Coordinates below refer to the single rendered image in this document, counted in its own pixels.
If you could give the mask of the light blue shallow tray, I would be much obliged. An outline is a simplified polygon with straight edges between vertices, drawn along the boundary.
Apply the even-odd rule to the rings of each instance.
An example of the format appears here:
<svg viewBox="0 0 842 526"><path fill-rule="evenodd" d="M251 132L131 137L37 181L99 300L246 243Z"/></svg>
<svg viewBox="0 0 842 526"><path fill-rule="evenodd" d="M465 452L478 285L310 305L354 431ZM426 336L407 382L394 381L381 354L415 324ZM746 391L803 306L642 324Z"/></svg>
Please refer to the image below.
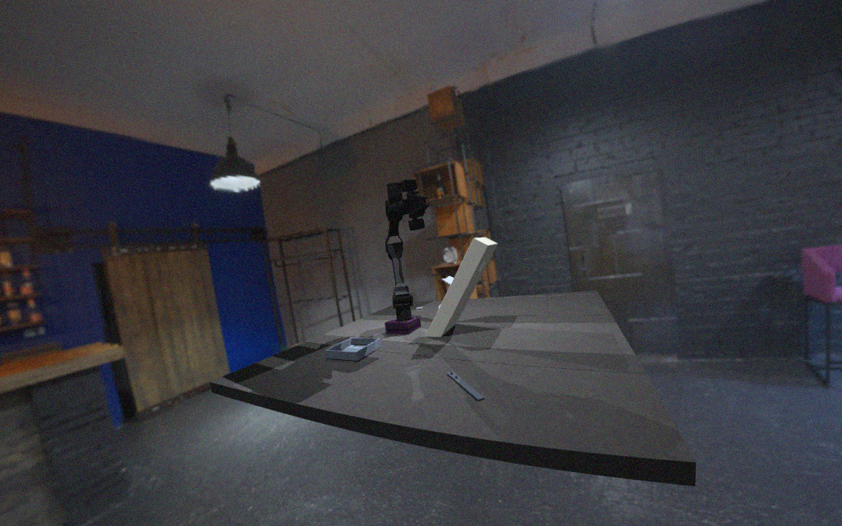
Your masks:
<svg viewBox="0 0 842 526"><path fill-rule="evenodd" d="M381 338L349 338L325 350L325 356L328 359L355 360L357 362L379 347L382 347Z"/></svg>

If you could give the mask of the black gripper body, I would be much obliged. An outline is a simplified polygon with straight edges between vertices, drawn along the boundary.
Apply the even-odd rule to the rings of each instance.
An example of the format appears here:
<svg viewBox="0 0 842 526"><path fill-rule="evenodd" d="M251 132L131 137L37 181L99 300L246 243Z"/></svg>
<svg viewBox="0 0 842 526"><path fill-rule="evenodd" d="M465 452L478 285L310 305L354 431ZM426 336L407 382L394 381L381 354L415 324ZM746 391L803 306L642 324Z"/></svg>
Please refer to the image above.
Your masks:
<svg viewBox="0 0 842 526"><path fill-rule="evenodd" d="M416 191L417 190L417 181L415 179L402 180L401 189L402 189L402 192ZM407 195L406 195L406 197L407 197ZM415 207L417 207L417 201L408 200L408 197L407 197L407 199L402 200L402 201L398 201L398 202L395 203L395 212L397 212L397 214L401 214L401 216L402 216L402 214L410 214L410 218L412 218L410 210L414 209ZM418 217L412 218L412 220L410 220L408 222L410 224L410 230L412 230L412 231L417 230L417 229L424 229L425 228L423 218L418 218Z"/></svg>

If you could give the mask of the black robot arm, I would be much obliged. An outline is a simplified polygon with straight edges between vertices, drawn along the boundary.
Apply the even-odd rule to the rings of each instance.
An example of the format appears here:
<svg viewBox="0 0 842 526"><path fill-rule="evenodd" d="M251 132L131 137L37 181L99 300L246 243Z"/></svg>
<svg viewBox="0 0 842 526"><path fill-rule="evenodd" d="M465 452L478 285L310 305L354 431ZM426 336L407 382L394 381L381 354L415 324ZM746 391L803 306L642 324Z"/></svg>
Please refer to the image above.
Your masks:
<svg viewBox="0 0 842 526"><path fill-rule="evenodd" d="M404 322L412 320L410 310L410 306L412 306L412 296L409 287L406 284L404 284L404 279L402 275L401 257L403 247L402 239L400 237L400 231L398 231L398 225L400 224L400 220L402 220L402 216L401 214L397 214L397 212L395 212L395 203L403 200L401 192L401 183L388 183L387 196L388 200L385 200L385 212L387 212L389 229L387 239L385 240L385 245L387 245L388 257L393 261L393 272L395 277L393 307L395 309L395 317L397 317L397 320L395 321ZM401 240L401 243L398 242L387 244L389 236L398 236Z"/></svg>

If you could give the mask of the blue-grey flat bar with two pins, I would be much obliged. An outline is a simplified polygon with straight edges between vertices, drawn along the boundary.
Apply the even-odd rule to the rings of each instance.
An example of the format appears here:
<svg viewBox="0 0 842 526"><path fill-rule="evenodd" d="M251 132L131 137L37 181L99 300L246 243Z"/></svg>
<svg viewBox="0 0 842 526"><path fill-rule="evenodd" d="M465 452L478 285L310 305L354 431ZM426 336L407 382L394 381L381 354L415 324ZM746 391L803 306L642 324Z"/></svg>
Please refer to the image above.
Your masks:
<svg viewBox="0 0 842 526"><path fill-rule="evenodd" d="M477 399L477 402L481 402L481 400L484 400L484 399L485 399L485 398L484 398L482 395L480 395L480 393L478 393L475 389L472 389L472 387L471 387L471 386L467 385L467 384L466 384L466 382L465 382L462 378L459 378L459 377L457 376L457 374L454 374L453 372L450 372L450 373L448 373L448 376L449 376L451 379L453 379L453 380L457 381L458 385L459 385L459 386L461 386L461 387L463 387L463 388L466 390L466 392L468 392L468 393L470 393L470 395L472 395L472 397L475 397L475 399Z"/></svg>

